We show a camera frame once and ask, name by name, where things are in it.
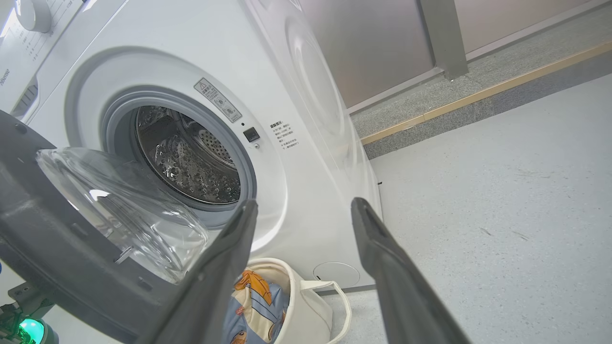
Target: hisense logo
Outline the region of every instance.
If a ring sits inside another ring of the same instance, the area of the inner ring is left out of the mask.
[[[0,79],[0,86],[4,85],[4,82],[6,81],[6,77],[9,76],[10,70],[6,70],[6,72],[4,72],[4,76],[2,77],[2,79]]]

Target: warning label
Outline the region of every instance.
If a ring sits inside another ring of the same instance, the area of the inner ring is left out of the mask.
[[[272,128],[272,132],[276,136],[276,139],[278,140],[278,143],[280,143],[283,150],[295,147],[299,144],[297,138],[295,138],[293,135],[294,133],[289,123],[278,121],[271,124],[270,128]]]
[[[242,117],[242,114],[236,110],[234,105],[232,105],[230,101],[206,79],[200,79],[193,88],[197,89],[198,92],[202,93],[203,96],[210,100],[230,122],[234,123]]]

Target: basket handle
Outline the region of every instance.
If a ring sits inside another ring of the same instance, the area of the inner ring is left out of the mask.
[[[313,289],[319,289],[319,288],[324,288],[326,286],[334,286],[334,289],[336,290],[336,292],[338,293],[338,295],[340,295],[340,297],[342,298],[342,302],[345,305],[345,312],[346,312],[346,319],[345,319],[345,323],[344,326],[342,326],[342,331],[340,331],[340,333],[332,340],[330,340],[327,344],[336,344],[338,343],[342,338],[344,338],[344,336],[346,336],[346,333],[348,332],[348,328],[351,326],[351,317],[353,316],[353,311],[351,311],[351,304],[348,302],[348,297],[346,297],[346,294],[344,293],[344,291],[342,291],[342,289],[340,289],[340,286],[334,282],[334,281],[302,281],[301,282],[301,290],[313,290]]]

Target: control panel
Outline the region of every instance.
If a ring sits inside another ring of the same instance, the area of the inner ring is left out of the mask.
[[[82,0],[15,0],[0,32],[0,110],[11,113],[32,85]]]

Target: gray floor border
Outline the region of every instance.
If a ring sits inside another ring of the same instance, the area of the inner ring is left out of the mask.
[[[365,152],[369,159],[373,159],[610,73],[612,73],[612,51],[366,144]]]

